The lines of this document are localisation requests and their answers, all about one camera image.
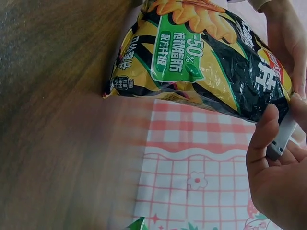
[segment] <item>snack bag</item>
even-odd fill
[[[164,99],[252,122],[273,103],[281,122],[291,88],[280,61],[235,14],[209,0],[147,0],[104,97]]]

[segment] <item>chip bag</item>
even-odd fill
[[[237,15],[209,0],[147,0],[129,29],[104,97],[149,97],[258,122],[273,103],[280,122],[291,79]]]

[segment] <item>gray clip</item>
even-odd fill
[[[278,160],[282,154],[286,145],[290,139],[296,126],[295,120],[292,118],[290,111],[287,112],[286,116],[279,125],[279,132],[275,140],[267,147],[266,155],[271,160]]]

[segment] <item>wooden surface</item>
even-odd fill
[[[133,5],[0,1],[0,229],[131,221],[153,104],[100,95]]]

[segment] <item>person's hand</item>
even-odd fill
[[[290,102],[296,122],[307,131],[307,104],[295,94]],[[289,141],[277,161],[266,158],[266,147],[277,136],[279,113],[268,105],[256,125],[246,155],[253,203],[284,230],[307,228],[307,150]]]
[[[291,76],[294,91],[305,98],[306,33],[290,0],[273,0],[260,10],[267,18],[270,50]]]

